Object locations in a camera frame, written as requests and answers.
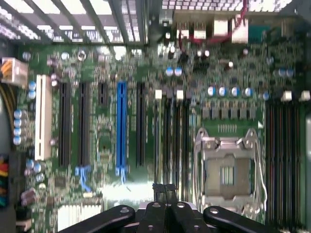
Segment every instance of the blue slot clip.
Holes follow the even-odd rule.
[[[85,166],[85,167],[76,167],[75,169],[75,175],[80,175],[80,183],[83,190],[90,193],[92,192],[91,188],[86,185],[86,178],[87,173],[91,171],[91,166]]]

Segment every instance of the motherboard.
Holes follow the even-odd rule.
[[[103,46],[20,47],[29,85],[14,143],[29,158],[22,204],[34,232],[138,208],[154,183],[175,184],[200,211],[303,227],[303,43],[183,44],[117,60]]]

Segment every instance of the blue pcie slot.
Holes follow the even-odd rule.
[[[126,129],[127,129],[127,84],[119,82],[117,86],[117,142],[116,175],[125,182],[126,172]]]

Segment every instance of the green circuit board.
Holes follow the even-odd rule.
[[[248,53],[241,58],[241,51],[245,48],[248,49]],[[192,185],[194,182],[201,184],[200,180],[203,179],[197,177],[195,180],[193,176],[193,141],[199,128],[205,128],[210,137],[237,138],[245,137],[249,129],[255,129],[262,151],[260,162],[263,172],[265,171],[265,95],[269,93],[272,96],[279,89],[290,89],[298,85],[297,80],[303,75],[298,69],[296,70],[297,63],[303,57],[300,42],[212,46],[208,48],[208,67],[201,67],[195,72],[193,63],[196,48],[192,47],[188,48],[188,52],[189,60],[193,63],[188,62],[181,66],[177,65],[178,58],[166,59],[166,52],[160,52],[159,56],[159,51],[165,51],[163,48],[149,49],[146,54],[135,54],[134,51],[134,54],[125,55],[119,62],[107,55],[106,50],[102,46],[79,45],[20,48],[20,60],[29,65],[29,81],[36,81],[37,75],[51,76],[52,73],[56,73],[58,76],[58,85],[52,88],[52,139],[57,139],[61,130],[60,84],[71,84],[69,105],[71,127],[70,135],[65,136],[70,138],[71,145],[70,156],[66,155],[69,158],[68,166],[60,165],[59,149],[57,145],[51,146],[51,156],[44,161],[46,163],[44,181],[37,182],[35,176],[27,178],[27,186],[35,187],[38,193],[38,200],[32,205],[33,229],[36,233],[57,232],[60,228],[95,215],[96,211],[107,210],[118,204],[138,208],[140,202],[153,200],[152,184],[155,180],[158,183],[177,182],[179,198],[195,202]],[[79,55],[81,51],[85,54],[82,61]],[[53,69],[47,65],[47,61],[51,59],[56,63]],[[234,68],[227,70],[228,62],[233,62]],[[168,76],[166,73],[168,67],[173,69],[181,67],[183,74]],[[295,71],[295,78],[278,77],[273,72],[283,67]],[[120,175],[116,175],[115,168],[118,141],[117,85],[121,81],[127,83],[125,183],[121,181]],[[90,192],[81,187],[81,177],[76,175],[76,168],[81,166],[79,158],[81,83],[88,83],[90,90],[87,99],[89,108],[85,110],[89,119],[85,143],[88,144],[87,165],[90,165],[86,185],[90,188]],[[144,123],[140,122],[137,116],[138,83],[144,84],[144,99],[141,100],[145,104]],[[208,90],[211,86],[216,90],[216,94],[212,97]],[[230,94],[222,97],[217,94],[220,87],[225,87],[228,92],[234,87],[239,87],[241,94],[237,97]],[[104,100],[99,100],[100,88],[104,88],[107,93],[102,96]],[[251,96],[245,96],[246,88],[252,90]],[[158,90],[162,91],[160,99],[156,94]],[[182,107],[178,113],[173,100],[176,98],[176,90],[182,90],[184,94],[181,102],[176,102],[177,106],[180,104]],[[168,97],[170,92],[174,96],[172,102]],[[18,107],[28,109],[30,116],[28,140],[19,146],[18,150],[28,152],[28,155],[32,156],[35,145],[35,112],[38,106],[34,100],[29,99],[28,90],[19,91]],[[140,141],[140,146],[144,145],[144,153],[140,158],[137,156],[137,124],[143,127],[140,131],[145,130],[143,141]],[[188,137],[184,139],[183,136],[183,139],[180,139],[181,134]],[[180,154],[183,161],[180,168],[182,173],[184,170],[186,172],[177,177],[169,172],[171,167],[164,162],[170,164],[172,158],[177,157],[173,156],[175,153]],[[247,173],[249,173],[247,185],[253,190],[254,167],[250,166]],[[259,194],[264,199],[264,191],[260,190]],[[83,216],[75,214],[71,217],[74,220],[68,220],[66,224],[61,223],[60,218],[69,218],[66,214],[82,210],[86,214]],[[264,222],[265,212],[261,211],[256,219]]]

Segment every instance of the white pci slot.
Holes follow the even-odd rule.
[[[52,85],[47,75],[37,75],[35,100],[35,160],[51,157]]]

